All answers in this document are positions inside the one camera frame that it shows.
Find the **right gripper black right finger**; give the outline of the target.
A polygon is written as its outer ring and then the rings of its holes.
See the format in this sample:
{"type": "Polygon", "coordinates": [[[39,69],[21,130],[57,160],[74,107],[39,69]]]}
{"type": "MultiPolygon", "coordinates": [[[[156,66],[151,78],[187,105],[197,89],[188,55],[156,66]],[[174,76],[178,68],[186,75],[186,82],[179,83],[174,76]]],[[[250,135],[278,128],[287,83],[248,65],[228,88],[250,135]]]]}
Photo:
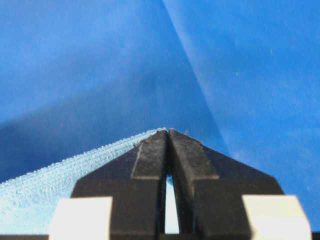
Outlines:
{"type": "Polygon", "coordinates": [[[169,133],[178,226],[201,240],[309,240],[295,195],[277,180],[175,130],[169,133]]]}

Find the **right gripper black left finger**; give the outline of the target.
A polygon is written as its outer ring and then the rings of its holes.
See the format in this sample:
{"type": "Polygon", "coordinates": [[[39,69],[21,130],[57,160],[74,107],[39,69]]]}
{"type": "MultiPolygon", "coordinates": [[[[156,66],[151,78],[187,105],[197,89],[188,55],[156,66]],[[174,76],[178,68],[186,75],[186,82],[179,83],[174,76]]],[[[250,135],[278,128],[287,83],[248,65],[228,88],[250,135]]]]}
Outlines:
{"type": "Polygon", "coordinates": [[[165,230],[168,133],[160,130],[76,182],[51,240],[156,240],[165,230]]]}

